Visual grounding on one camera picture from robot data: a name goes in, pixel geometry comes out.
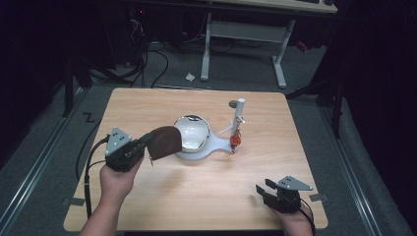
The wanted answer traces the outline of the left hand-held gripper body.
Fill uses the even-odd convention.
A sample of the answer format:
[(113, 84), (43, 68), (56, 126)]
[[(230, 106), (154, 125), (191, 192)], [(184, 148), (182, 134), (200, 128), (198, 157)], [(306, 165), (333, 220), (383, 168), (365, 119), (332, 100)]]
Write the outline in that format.
[(113, 127), (104, 151), (106, 165), (116, 172), (128, 172), (143, 158), (145, 146), (143, 141), (133, 140), (118, 127)]

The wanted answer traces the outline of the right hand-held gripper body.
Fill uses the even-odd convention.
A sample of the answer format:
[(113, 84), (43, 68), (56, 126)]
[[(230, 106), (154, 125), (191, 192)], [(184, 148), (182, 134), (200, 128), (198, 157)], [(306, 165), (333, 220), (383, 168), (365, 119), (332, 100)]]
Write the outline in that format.
[(313, 188), (292, 176), (286, 176), (275, 182), (276, 194), (273, 199), (264, 199), (264, 204), (282, 213), (294, 213), (301, 207), (300, 191), (312, 191)]

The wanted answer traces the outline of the brown leather zip pouch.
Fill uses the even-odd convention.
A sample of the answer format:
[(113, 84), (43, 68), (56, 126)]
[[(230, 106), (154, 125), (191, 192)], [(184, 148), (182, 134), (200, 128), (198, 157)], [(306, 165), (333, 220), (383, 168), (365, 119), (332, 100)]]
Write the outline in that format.
[(182, 150), (182, 137), (177, 128), (173, 126), (160, 127), (151, 131), (150, 134), (148, 151), (152, 161)]

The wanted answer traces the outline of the silver metal bowl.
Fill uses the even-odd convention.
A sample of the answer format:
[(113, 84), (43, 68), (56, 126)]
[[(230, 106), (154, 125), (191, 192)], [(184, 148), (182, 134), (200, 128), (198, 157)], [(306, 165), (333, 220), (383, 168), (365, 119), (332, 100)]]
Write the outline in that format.
[(174, 127), (181, 133), (182, 150), (194, 153), (202, 150), (209, 139), (208, 122), (198, 115), (186, 115), (177, 119)]

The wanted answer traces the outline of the person's right hand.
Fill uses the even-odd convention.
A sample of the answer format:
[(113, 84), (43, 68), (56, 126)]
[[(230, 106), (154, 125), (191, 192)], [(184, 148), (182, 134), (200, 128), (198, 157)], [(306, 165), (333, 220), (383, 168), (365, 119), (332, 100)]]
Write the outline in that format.
[(271, 211), (280, 220), (287, 236), (314, 236), (312, 212), (304, 203), (301, 204), (301, 210), (294, 213), (282, 213), (275, 209)]

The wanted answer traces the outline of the person's left hand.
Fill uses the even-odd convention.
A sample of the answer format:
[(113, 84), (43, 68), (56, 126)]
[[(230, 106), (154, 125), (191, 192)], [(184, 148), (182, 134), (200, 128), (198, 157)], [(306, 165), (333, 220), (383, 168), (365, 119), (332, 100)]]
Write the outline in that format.
[(134, 187), (135, 177), (142, 165), (137, 162), (127, 172), (117, 172), (104, 165), (100, 170), (100, 203), (107, 206), (121, 206)]

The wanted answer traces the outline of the white stand with pole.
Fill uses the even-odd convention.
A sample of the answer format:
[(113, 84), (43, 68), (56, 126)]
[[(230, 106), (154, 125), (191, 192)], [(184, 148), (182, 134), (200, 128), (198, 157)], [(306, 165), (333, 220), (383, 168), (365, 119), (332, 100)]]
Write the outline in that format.
[(245, 123), (242, 116), (245, 102), (246, 100), (244, 98), (237, 99), (237, 107), (234, 108), (234, 117), (230, 120), (230, 125), (226, 129), (216, 134), (211, 126), (209, 126), (210, 136), (206, 146), (202, 150), (194, 153), (187, 153), (181, 150), (177, 152), (177, 155), (186, 160), (200, 160), (215, 151), (234, 153), (231, 151), (229, 139), (235, 134), (237, 129), (240, 129), (240, 125)]

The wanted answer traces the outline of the black metal stand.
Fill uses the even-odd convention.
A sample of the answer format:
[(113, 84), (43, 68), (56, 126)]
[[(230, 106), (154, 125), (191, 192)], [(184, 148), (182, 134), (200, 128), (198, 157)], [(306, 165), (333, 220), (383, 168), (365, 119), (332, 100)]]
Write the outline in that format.
[(344, 79), (329, 78), (311, 82), (309, 85), (295, 90), (285, 97), (287, 99), (294, 99), (300, 95), (308, 93), (316, 93), (316, 104), (320, 107), (331, 106), (332, 113), (330, 116), (330, 127), (334, 135), (339, 139), (339, 124), (342, 115), (342, 99), (344, 91)]
[(74, 106), (74, 81), (83, 89), (89, 89), (92, 85), (89, 64), (83, 57), (70, 57), (64, 66), (64, 117), (69, 116)]

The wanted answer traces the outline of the red keychain charm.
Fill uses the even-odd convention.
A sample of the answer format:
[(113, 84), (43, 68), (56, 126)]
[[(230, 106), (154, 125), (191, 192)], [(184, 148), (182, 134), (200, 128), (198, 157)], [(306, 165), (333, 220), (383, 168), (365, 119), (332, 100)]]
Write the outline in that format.
[(237, 148), (241, 145), (241, 142), (242, 142), (240, 129), (237, 129), (235, 134), (230, 137), (229, 142), (230, 142), (231, 151), (236, 152)]

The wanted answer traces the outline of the metal floor rail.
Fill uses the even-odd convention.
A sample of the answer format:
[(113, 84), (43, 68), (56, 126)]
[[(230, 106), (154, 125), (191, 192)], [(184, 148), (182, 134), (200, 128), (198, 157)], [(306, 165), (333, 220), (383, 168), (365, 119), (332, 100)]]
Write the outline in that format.
[(354, 169), (348, 159), (347, 152), (345, 151), (340, 138), (338, 138), (333, 131), (328, 110), (326, 108), (319, 107), (319, 112), (325, 122), (328, 133), (331, 136), (332, 142), (335, 146), (338, 161), (341, 165), (345, 182), (349, 188), (352, 199), (356, 205), (368, 235), (382, 236), (381, 228), (376, 221), (373, 211), (371, 210), (370, 202), (361, 187), (361, 182), (358, 180), (354, 172)]
[(64, 91), (59, 90), (0, 169), (0, 236), (63, 230), (77, 157), (67, 141), (88, 94), (87, 88), (77, 88), (75, 104), (65, 116)]

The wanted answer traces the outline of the white frame desk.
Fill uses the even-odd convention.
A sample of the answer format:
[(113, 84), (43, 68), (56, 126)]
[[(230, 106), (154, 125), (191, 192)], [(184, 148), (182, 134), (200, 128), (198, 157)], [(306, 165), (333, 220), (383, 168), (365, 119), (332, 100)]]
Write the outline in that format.
[[(319, 16), (334, 15), (338, 9), (332, 0), (200, 0), (208, 7), (230, 7), (238, 13), (254, 7), (259, 10), (272, 10), (288, 14), (313, 14)], [(296, 20), (290, 17), (285, 26), (273, 24), (249, 23), (247, 20), (214, 20), (212, 11), (206, 14), (205, 51), (203, 55), (201, 80), (209, 79), (210, 41), (213, 37), (243, 39), (258, 42), (278, 43), (277, 53), (271, 57), (277, 84), (286, 88), (286, 80), (282, 71), (283, 58), (288, 41), (294, 30)]]

